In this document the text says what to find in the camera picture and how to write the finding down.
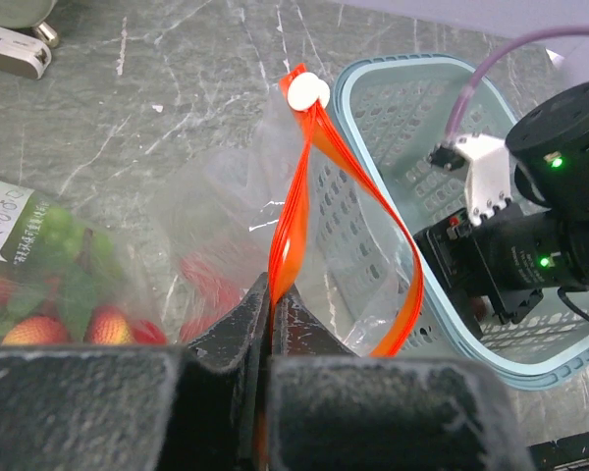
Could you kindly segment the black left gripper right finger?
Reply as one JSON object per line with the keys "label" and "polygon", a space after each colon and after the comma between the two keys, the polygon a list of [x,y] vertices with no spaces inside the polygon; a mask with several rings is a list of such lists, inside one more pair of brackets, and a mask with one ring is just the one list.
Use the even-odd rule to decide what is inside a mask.
{"label": "black left gripper right finger", "polygon": [[529,470],[505,385],[481,363],[347,350],[290,291],[275,310],[273,470]]}

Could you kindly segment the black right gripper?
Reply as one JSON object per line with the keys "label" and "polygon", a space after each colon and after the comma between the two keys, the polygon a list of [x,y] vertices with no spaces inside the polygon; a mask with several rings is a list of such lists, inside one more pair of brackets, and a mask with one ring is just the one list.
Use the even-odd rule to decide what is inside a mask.
{"label": "black right gripper", "polygon": [[465,326],[482,331],[477,300],[521,322],[554,288],[589,290],[589,82],[542,103],[505,138],[511,200],[479,227],[465,206],[415,235]]}

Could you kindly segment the clear zip bag orange zipper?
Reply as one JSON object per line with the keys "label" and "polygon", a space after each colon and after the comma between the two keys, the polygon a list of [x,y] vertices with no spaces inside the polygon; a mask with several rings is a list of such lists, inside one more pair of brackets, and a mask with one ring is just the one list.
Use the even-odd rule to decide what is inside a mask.
{"label": "clear zip bag orange zipper", "polygon": [[40,235],[51,206],[60,205],[36,190],[0,180],[0,277],[33,287],[58,278],[65,285],[62,294],[83,288],[100,302],[126,303],[133,312],[155,321],[163,331],[150,280],[134,248],[64,208],[105,232],[114,244],[110,258],[93,258],[92,232],[88,231],[77,258],[65,259],[61,252],[45,245]]}

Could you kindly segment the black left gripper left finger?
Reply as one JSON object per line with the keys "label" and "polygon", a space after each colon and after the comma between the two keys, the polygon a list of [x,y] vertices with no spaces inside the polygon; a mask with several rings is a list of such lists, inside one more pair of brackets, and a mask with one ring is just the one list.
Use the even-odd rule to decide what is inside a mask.
{"label": "black left gripper left finger", "polygon": [[186,345],[0,347],[0,470],[262,470],[269,293]]}

